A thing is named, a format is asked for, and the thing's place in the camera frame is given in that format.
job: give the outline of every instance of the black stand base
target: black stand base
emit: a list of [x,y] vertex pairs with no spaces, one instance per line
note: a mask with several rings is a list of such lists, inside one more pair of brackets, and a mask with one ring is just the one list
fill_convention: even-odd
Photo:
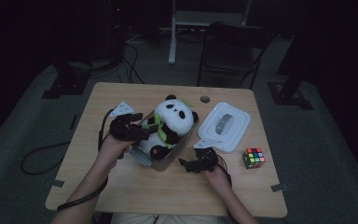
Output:
[[82,95],[89,81],[90,73],[72,71],[70,81],[58,75],[51,85],[50,90],[45,91],[42,99],[59,99],[61,95]]
[[299,89],[293,95],[284,95],[282,89],[284,83],[268,82],[269,91],[276,105],[299,105],[303,110],[313,110],[310,101],[306,100]]

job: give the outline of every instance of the person's left arm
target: person's left arm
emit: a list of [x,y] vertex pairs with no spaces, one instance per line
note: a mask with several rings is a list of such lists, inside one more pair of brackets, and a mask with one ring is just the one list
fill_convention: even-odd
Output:
[[[97,190],[115,167],[117,158],[128,149],[130,143],[119,141],[112,135],[108,135],[103,141],[97,159],[67,202],[81,199]],[[51,223],[90,223],[98,199],[99,195],[87,202],[61,210]]]

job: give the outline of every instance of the gray carpet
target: gray carpet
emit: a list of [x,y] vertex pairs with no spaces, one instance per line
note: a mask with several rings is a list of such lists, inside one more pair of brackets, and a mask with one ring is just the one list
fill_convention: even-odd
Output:
[[[136,38],[131,43],[139,50],[135,68],[147,84],[195,86],[200,44],[178,42],[176,64],[168,65],[169,36],[160,42]],[[317,89],[302,83],[301,90],[314,110],[298,106],[275,105],[268,81],[285,81],[276,71],[290,40],[276,37],[262,61],[254,92],[266,129],[271,152],[285,191],[288,215],[285,219],[258,217],[261,223],[358,223],[358,166]],[[126,48],[132,62],[135,51]],[[21,172],[22,158],[33,148],[70,141],[71,125],[77,120],[96,82],[127,82],[129,67],[92,74],[83,95],[42,100],[56,72],[52,66],[41,73],[28,88],[0,129],[0,223],[49,223],[54,211],[45,208],[51,181],[58,168],[43,175]],[[132,76],[136,83],[140,81]],[[246,88],[238,78],[205,77],[202,85]],[[67,146],[55,147],[34,155],[26,168],[36,171],[49,167],[64,154]]]

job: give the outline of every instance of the white marker tag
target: white marker tag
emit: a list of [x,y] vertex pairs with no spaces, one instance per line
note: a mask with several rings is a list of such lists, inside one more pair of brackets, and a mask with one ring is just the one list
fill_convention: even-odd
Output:
[[130,114],[135,112],[135,109],[127,105],[125,101],[122,101],[116,108],[110,113],[110,117],[117,117],[120,115]]
[[213,139],[201,139],[198,143],[196,143],[193,147],[194,148],[207,148],[207,147],[214,147],[218,144],[222,143],[222,141],[217,141]]

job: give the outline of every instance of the person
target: person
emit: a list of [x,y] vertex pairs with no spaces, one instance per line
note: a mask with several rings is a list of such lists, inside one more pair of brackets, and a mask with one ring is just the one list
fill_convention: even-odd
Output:
[[[112,135],[107,135],[103,140],[100,152],[92,164],[91,168],[77,186],[75,191],[68,198],[67,202],[72,202],[83,198],[98,189],[108,177],[111,170],[117,164],[117,158],[123,153],[128,152],[130,144],[133,142],[125,142],[115,139]],[[213,172],[205,171],[204,176],[215,192],[222,198],[229,213],[239,223],[258,223],[256,219],[249,213],[235,192],[232,190],[227,180],[226,173],[221,169],[214,169]],[[59,211],[52,219],[52,224],[61,223],[87,223],[89,224],[92,215],[94,214],[95,206],[98,202],[99,195],[94,198],[78,204],[76,206],[68,207]],[[140,214],[118,214],[113,216],[113,223],[125,223],[126,220],[132,219],[128,223],[134,223],[134,218],[142,220],[139,223],[146,223],[145,220],[150,220],[150,223],[218,223],[212,221],[217,217],[198,217],[198,216],[158,216],[158,215],[140,215]]]

